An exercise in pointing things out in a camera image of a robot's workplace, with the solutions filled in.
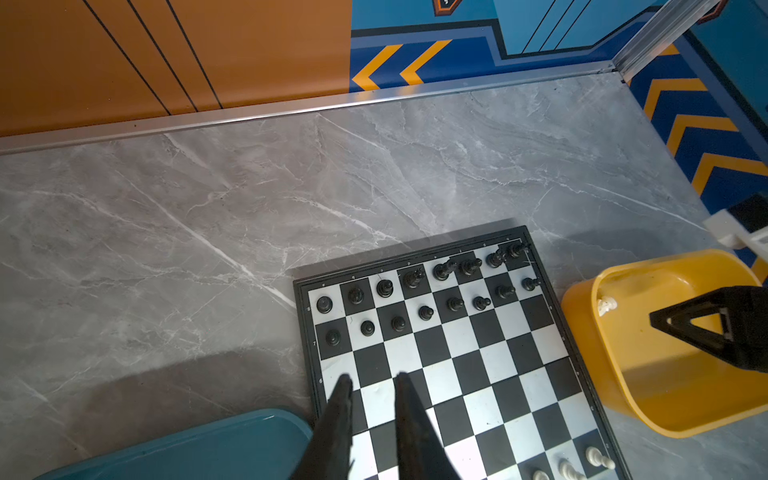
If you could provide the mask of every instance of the black chess piece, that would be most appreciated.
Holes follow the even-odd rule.
[[[406,329],[406,319],[401,316],[396,316],[392,319],[392,329],[396,332],[402,332]]]
[[[475,258],[474,260],[464,260],[461,265],[458,266],[458,270],[464,273],[466,276],[472,276],[478,271],[478,268],[482,265],[482,260]]]
[[[429,308],[426,305],[422,305],[422,308],[419,309],[419,318],[422,320],[429,320],[434,314],[435,310]]]
[[[474,305],[477,310],[485,310],[485,308],[490,304],[491,304],[491,299],[483,298],[481,296],[476,296],[475,299],[472,301],[472,305]]]
[[[333,301],[329,296],[321,296],[317,299],[317,311],[320,313],[328,313],[333,308]]]
[[[394,292],[394,291],[395,291],[395,286],[392,285],[392,281],[391,280],[380,280],[376,284],[376,292],[380,296],[383,296],[384,298],[392,295],[392,292]]]
[[[328,330],[328,333],[326,334],[326,342],[331,346],[339,345],[339,342],[341,342],[341,333],[339,333],[339,330]]]
[[[456,270],[458,264],[456,260],[448,260],[445,263],[438,263],[432,270],[432,274],[437,280],[447,280],[451,273]]]
[[[515,288],[512,285],[499,285],[496,287],[496,295],[501,298],[509,298],[515,295]]]
[[[373,322],[370,320],[366,320],[365,322],[360,325],[360,332],[365,336],[371,336],[376,331],[376,327],[373,325]]]
[[[352,305],[359,305],[362,299],[366,298],[365,293],[358,286],[354,286],[346,296]]]
[[[460,298],[456,298],[455,296],[452,296],[448,299],[448,308],[453,310],[454,312],[458,312],[462,308],[464,308],[464,300]]]
[[[494,253],[491,253],[485,258],[485,261],[488,262],[488,265],[492,266],[493,268],[499,268],[501,265],[504,264],[504,260],[507,258],[507,253],[499,248]]]
[[[524,278],[522,281],[523,288],[525,288],[527,291],[532,292],[535,290],[535,288],[539,285],[541,285],[541,279],[540,278]]]
[[[523,252],[528,252],[528,250],[531,249],[531,246],[525,242],[520,243],[513,243],[509,246],[507,249],[507,255],[509,255],[512,258],[517,258],[520,256]]]
[[[402,282],[408,287],[408,288],[416,288],[419,286],[419,284],[424,279],[424,270],[418,268],[416,270],[413,270],[412,272],[408,272],[405,274],[405,276],[402,278]]]

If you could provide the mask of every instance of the yellow bin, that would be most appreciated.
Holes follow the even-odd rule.
[[[756,285],[722,250],[630,263],[573,285],[563,311],[600,400],[682,439],[765,412],[768,374],[738,369],[650,326],[648,314],[722,286]],[[598,300],[615,310],[598,315]],[[722,333],[717,315],[694,324]]]

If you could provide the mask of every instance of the white pawn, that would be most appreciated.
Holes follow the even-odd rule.
[[[616,469],[616,462],[603,455],[602,452],[595,447],[587,448],[587,461],[596,467],[604,466],[610,470]]]
[[[576,468],[568,460],[560,462],[560,475],[563,475],[565,480],[587,480],[587,476],[583,473],[577,472]]]

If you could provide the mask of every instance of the chessboard border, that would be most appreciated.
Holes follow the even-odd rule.
[[[621,453],[618,440],[616,439],[616,435],[605,414],[598,392],[594,387],[592,378],[589,376],[587,366],[584,364],[584,359],[581,357],[578,347],[576,347],[576,341],[571,332],[571,328],[568,326],[568,321],[565,319],[560,303],[557,301],[557,296],[554,294],[552,284],[549,281],[549,276],[544,269],[544,264],[541,262],[541,258],[538,255],[533,239],[528,232],[528,227],[525,225],[500,230],[494,233],[484,233],[464,240],[457,240],[435,247],[427,247],[414,252],[387,257],[382,260],[374,260],[372,262],[294,280],[293,291],[296,296],[296,311],[299,316],[299,330],[301,332],[304,361],[308,373],[307,382],[310,384],[310,392],[315,414],[313,424],[319,419],[323,405],[325,405],[327,401],[325,400],[325,386],[322,385],[323,374],[320,368],[319,353],[316,347],[314,323],[312,321],[312,314],[310,313],[310,290],[322,288],[322,286],[325,286],[326,284],[336,285],[345,283],[355,280],[356,277],[365,278],[376,273],[381,273],[382,271],[399,270],[410,266],[412,263],[424,263],[434,260],[437,253],[439,253],[439,255],[437,255],[436,258],[451,257],[459,253],[481,248],[484,246],[483,243],[506,243],[515,240],[527,241],[528,244],[531,245],[529,250],[529,254],[533,256],[533,263],[531,263],[531,266],[534,268],[537,275],[544,280],[544,284],[541,285],[542,294],[547,300],[547,304],[552,312],[553,320],[558,327],[561,327],[561,330],[565,332],[565,349],[568,351],[568,356],[574,364],[576,374],[581,377],[580,383],[584,390],[584,394],[587,397],[589,406],[598,413],[598,430],[607,440],[605,442],[605,447],[612,450],[609,456],[616,462],[616,470],[617,472],[620,472],[619,477],[623,480],[632,480],[632,474],[627,467],[624,455]]]

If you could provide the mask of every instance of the gray marble surface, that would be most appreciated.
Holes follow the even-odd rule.
[[[0,476],[309,415],[308,265],[526,224],[561,295],[713,246],[706,216],[615,74],[0,157]],[[764,415],[688,440],[611,418],[635,478],[768,472]]]

